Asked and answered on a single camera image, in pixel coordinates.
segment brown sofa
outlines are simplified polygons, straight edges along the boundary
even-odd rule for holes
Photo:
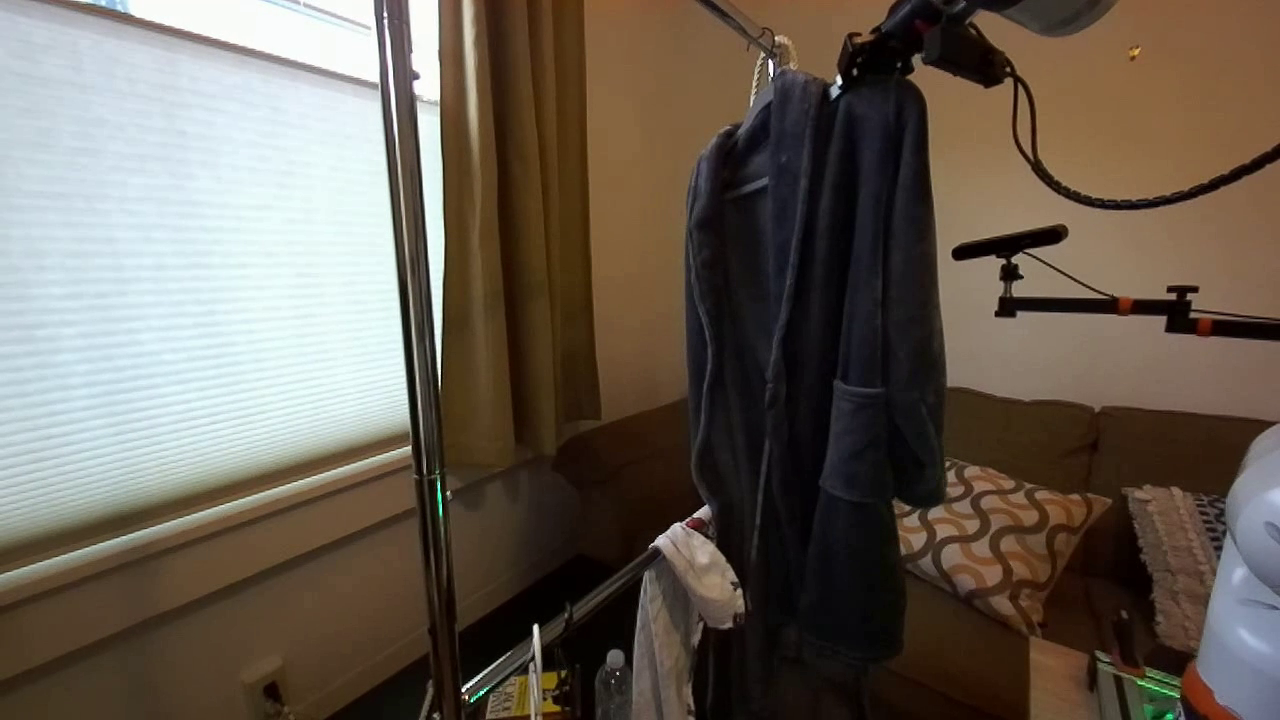
[[[1114,509],[1088,527],[1050,595],[1045,635],[1072,649],[1114,649],[1122,608],[1152,644],[1150,574],[1122,487],[1181,486],[1223,495],[1266,419],[1156,409],[1088,409],[948,393],[945,450],[1045,487],[1088,487]],[[636,555],[702,502],[690,480],[690,409],[670,403],[585,431],[562,451],[562,472],[590,503],[585,551]],[[878,675],[882,718],[1022,720],[1030,718],[1030,641],[957,595],[909,578],[909,644]]]

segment hanging bathrobe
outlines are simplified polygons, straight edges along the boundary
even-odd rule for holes
[[[909,77],[781,72],[702,158],[690,205],[695,486],[747,590],[710,641],[704,718],[776,718],[781,681],[861,689],[899,654],[891,495],[945,486],[928,115]]]

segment white cellular blind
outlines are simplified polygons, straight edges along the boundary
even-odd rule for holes
[[[0,568],[405,426],[378,89],[3,0]]]

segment chrome pole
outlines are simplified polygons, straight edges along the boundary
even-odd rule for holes
[[[433,635],[433,694],[428,718],[460,720],[460,649],[458,649],[458,590],[450,544],[450,476],[435,386],[433,331],[433,271],[428,271],[428,211],[421,173],[421,132],[411,96],[411,31],[410,0],[372,0],[382,49],[382,109],[387,146],[387,187],[395,219],[395,279],[401,279],[401,335],[410,379],[411,480],[425,547],[428,635]]]

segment patterned throw pillow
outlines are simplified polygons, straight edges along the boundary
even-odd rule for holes
[[[948,462],[935,509],[895,509],[914,578],[961,595],[1017,632],[1040,632],[1045,601],[1110,495],[1056,492],[986,463]]]
[[[1124,487],[1124,502],[1152,574],[1156,635],[1176,654],[1197,654],[1229,536],[1223,502],[1159,486]]]

